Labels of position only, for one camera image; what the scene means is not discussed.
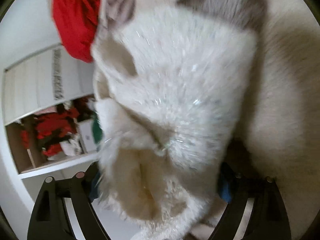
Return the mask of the red garment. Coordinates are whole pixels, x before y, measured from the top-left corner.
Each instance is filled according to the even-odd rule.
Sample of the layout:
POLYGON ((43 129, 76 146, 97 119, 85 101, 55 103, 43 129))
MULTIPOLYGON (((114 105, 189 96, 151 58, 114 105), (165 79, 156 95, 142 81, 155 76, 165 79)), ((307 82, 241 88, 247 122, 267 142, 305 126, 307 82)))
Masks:
POLYGON ((73 58, 91 63, 100 0, 53 0, 52 16, 61 43, 73 58))

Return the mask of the white storage box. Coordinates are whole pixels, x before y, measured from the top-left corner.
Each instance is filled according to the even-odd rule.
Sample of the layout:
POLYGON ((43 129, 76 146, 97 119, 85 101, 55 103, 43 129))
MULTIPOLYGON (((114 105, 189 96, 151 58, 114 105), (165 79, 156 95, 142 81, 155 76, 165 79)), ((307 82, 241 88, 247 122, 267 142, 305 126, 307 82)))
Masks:
POLYGON ((97 147, 92 132, 93 120, 88 119, 76 124, 77 131, 80 134, 81 146, 85 153, 96 152, 97 147))

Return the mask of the green jacket with striped cuffs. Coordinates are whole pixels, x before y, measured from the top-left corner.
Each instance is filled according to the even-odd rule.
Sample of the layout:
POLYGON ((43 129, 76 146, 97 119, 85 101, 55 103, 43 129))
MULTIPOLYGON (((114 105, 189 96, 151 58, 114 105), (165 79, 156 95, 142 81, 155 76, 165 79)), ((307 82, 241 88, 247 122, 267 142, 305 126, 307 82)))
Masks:
POLYGON ((103 137, 103 132, 100 128, 98 119, 93 120, 92 134, 93 134, 93 139, 94 139, 95 144, 98 145, 103 137))

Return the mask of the white wardrobe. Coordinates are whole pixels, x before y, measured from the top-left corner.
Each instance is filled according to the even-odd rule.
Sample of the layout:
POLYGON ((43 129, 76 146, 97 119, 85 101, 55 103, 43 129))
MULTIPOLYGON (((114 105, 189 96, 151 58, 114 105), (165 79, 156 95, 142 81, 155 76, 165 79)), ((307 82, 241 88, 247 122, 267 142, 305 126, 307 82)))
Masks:
POLYGON ((10 65, 2 80, 3 122, 9 126, 44 109, 93 94, 92 63, 71 57, 60 44, 10 65))

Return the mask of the red clothes on shelf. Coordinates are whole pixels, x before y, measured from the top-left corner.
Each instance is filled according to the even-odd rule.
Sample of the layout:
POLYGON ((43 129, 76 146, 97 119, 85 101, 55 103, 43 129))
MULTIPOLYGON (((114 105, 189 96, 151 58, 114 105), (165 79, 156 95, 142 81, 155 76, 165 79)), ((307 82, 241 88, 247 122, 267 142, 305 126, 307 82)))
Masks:
POLYGON ((79 116, 75 107, 66 109, 63 104, 55 106, 55 110, 48 113, 32 114, 21 120, 20 136, 26 150, 31 149, 31 140, 35 139, 35 146, 46 157, 53 157, 63 151, 61 143, 70 141, 77 134, 74 120, 79 116))

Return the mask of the white fluffy knit sweater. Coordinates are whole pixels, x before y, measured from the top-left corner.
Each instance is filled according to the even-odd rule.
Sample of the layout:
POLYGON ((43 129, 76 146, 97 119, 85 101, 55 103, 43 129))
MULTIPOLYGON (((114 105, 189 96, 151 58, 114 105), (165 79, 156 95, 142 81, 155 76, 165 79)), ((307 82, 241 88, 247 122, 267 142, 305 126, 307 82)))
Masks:
POLYGON ((258 36, 182 7, 99 34, 101 200, 135 239, 182 239, 209 212, 258 36))

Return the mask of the grey floral fleece blanket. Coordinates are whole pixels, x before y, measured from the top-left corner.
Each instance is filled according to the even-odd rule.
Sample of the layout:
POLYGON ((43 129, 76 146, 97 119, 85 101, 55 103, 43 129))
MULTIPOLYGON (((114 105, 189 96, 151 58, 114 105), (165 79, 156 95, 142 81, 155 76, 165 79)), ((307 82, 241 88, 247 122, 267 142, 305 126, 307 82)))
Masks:
MULTIPOLYGON (((162 6, 182 7, 257 34, 257 51, 240 119, 229 143, 233 139, 242 141, 259 174, 275 178, 291 239, 301 239, 319 211, 319 24, 304 1, 100 1, 91 52, 101 32, 123 27, 137 13, 162 6)), ((95 64, 94 94, 100 85, 96 68, 95 64)), ((210 212, 187 234, 217 216, 217 195, 216 184, 210 212)))

